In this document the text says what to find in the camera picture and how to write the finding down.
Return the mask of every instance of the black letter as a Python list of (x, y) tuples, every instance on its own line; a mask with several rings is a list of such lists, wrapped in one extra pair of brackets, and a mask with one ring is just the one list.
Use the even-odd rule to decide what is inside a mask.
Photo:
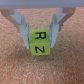
[(35, 39), (39, 39), (39, 38), (45, 39), (45, 38), (46, 38), (46, 32), (37, 32), (37, 33), (35, 33), (35, 34), (39, 34), (39, 37), (37, 37), (37, 38), (35, 38)]
[(43, 46), (43, 51), (42, 51), (40, 48), (38, 48), (38, 47), (36, 46), (36, 47), (35, 47), (36, 53), (38, 53), (38, 52), (37, 52), (37, 49), (39, 49), (41, 52), (45, 53), (45, 48), (44, 48), (44, 46)]

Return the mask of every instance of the yellow block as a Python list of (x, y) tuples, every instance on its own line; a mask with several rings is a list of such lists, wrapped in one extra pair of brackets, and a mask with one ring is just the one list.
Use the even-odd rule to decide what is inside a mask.
[(30, 50), (32, 55), (50, 54), (49, 29), (30, 30)]

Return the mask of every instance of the gripper arm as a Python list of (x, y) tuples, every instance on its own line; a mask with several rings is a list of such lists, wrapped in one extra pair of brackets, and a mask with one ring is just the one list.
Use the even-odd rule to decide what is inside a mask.
[[(53, 48), (57, 33), (61, 31), (63, 23), (70, 18), (76, 8), (60, 8), (56, 14), (52, 17), (52, 23), (50, 24), (50, 47)], [(25, 45), (29, 49), (29, 26), (27, 25), (26, 16), (22, 15), (17, 9), (2, 9), (1, 14), (16, 25), (17, 31), (23, 36)]]

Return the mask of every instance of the green block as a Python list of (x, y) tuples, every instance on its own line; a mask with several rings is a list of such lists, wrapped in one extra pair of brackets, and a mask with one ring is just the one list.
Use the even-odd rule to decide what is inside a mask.
[(49, 29), (30, 30), (30, 50), (32, 55), (50, 54)]

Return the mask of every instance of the cork surface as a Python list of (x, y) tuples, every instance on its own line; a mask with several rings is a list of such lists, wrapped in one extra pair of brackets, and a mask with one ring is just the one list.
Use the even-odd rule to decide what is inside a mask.
[[(58, 9), (19, 11), (30, 29), (48, 29)], [(0, 84), (84, 84), (84, 8), (76, 8), (46, 56), (32, 56), (13, 24), (0, 14)]]

